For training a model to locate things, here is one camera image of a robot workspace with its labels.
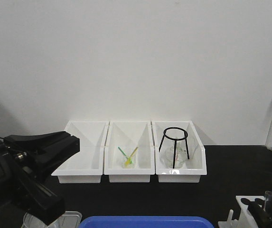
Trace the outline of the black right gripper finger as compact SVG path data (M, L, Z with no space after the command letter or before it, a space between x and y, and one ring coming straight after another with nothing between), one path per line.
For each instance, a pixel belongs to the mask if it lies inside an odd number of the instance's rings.
M267 211L255 201L250 201L248 210L259 228L272 228L272 203Z

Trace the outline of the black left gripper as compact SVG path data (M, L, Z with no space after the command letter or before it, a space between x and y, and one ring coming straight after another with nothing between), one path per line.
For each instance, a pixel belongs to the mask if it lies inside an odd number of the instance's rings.
M13 204L46 225L57 220L65 201L40 182L79 151L80 139L66 131L0 137L0 209Z

